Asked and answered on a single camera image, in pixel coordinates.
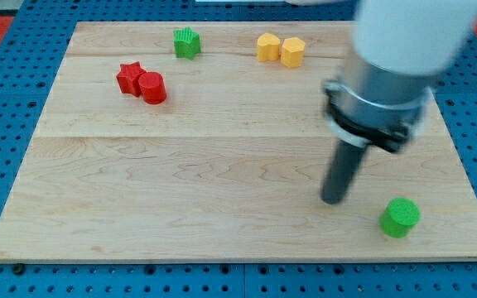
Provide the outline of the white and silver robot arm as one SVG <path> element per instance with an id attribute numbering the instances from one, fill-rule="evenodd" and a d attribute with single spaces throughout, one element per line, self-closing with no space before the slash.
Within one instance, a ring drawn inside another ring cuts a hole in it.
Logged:
<path id="1" fill-rule="evenodd" d="M 332 131 L 356 148 L 400 151 L 476 22 L 477 0 L 359 2 L 349 52 L 325 85 Z"/>

